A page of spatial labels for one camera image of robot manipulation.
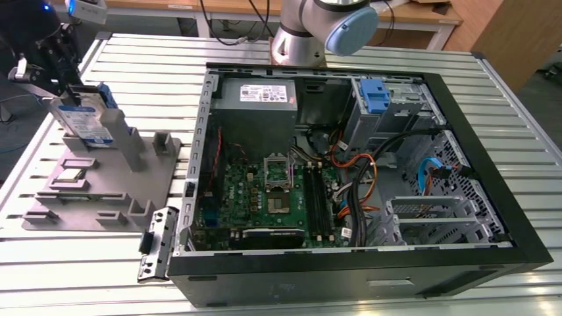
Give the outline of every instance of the power supply label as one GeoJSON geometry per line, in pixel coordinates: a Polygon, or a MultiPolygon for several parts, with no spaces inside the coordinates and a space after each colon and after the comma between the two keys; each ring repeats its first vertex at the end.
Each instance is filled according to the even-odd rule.
{"type": "Polygon", "coordinates": [[[285,86],[245,84],[240,87],[241,102],[287,102],[285,86]]]}

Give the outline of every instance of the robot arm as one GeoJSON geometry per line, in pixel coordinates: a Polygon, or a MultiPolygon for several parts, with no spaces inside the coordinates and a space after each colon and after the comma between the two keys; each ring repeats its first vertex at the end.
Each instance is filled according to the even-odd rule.
{"type": "Polygon", "coordinates": [[[370,0],[284,0],[280,28],[271,46],[277,65],[318,66],[324,50],[355,53],[372,38],[379,23],[370,0]]]}
{"type": "Polygon", "coordinates": [[[0,38],[16,61],[8,79],[40,97],[79,105],[71,85],[81,85],[81,58],[73,27],[60,24],[55,9],[43,0],[0,1],[0,38]]]}

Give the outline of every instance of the motherboard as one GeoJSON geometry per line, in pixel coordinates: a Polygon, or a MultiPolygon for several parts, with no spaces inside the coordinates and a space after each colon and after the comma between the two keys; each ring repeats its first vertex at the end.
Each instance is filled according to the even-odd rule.
{"type": "Polygon", "coordinates": [[[338,183],[332,167],[283,159],[228,164],[221,198],[201,198],[196,249],[340,247],[328,200],[338,183]]]}

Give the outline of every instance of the table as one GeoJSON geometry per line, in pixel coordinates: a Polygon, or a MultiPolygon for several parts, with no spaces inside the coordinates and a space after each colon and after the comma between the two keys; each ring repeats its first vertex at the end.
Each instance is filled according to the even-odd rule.
{"type": "MultiPolygon", "coordinates": [[[[52,0],[57,11],[64,11],[64,0],[52,0]]],[[[283,0],[271,0],[269,21],[279,22],[283,0]]],[[[200,38],[209,38],[209,26],[204,20],[199,0],[107,0],[108,13],[116,15],[161,16],[173,18],[193,18],[200,38]]],[[[265,0],[255,0],[257,11],[265,16],[265,0]]],[[[204,0],[208,18],[217,20],[259,21],[259,17],[245,0],[204,0]]],[[[440,50],[450,34],[463,19],[448,9],[446,15],[431,11],[431,5],[410,2],[394,9],[395,30],[415,30],[434,32],[427,45],[430,50],[440,50]]],[[[379,29],[390,27],[391,13],[380,14],[379,29]]]]}
{"type": "MultiPolygon", "coordinates": [[[[113,34],[93,42],[81,65],[85,83],[109,85],[129,126],[141,135],[169,131],[183,141],[168,198],[175,206],[181,201],[205,62],[265,64],[268,43],[225,48],[213,39],[113,34]]],[[[562,154],[488,63],[470,53],[366,47],[352,57],[328,53],[327,64],[443,76],[555,261],[454,298],[225,310],[237,315],[555,315],[562,310],[562,154]]],[[[0,314],[196,312],[169,282],[136,284],[139,234],[20,228],[20,217],[64,150],[61,135],[48,115],[0,189],[0,314]]]]}

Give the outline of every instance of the aluminum table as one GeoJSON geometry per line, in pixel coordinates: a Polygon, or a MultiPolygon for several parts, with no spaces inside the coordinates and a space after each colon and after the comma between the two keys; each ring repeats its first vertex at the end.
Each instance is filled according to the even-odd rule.
{"type": "MultiPolygon", "coordinates": [[[[81,65],[85,83],[109,85],[129,126],[183,142],[168,205],[180,205],[205,62],[268,63],[268,43],[112,34],[81,65]]],[[[470,53],[364,48],[327,54],[331,67],[436,72],[480,137],[555,262],[452,298],[204,309],[213,313],[362,315],[555,315],[562,310],[562,154],[484,60],[470,53]]],[[[139,285],[139,234],[25,231],[21,215],[64,150],[48,116],[0,190],[0,314],[197,312],[172,283],[139,285]]]]}

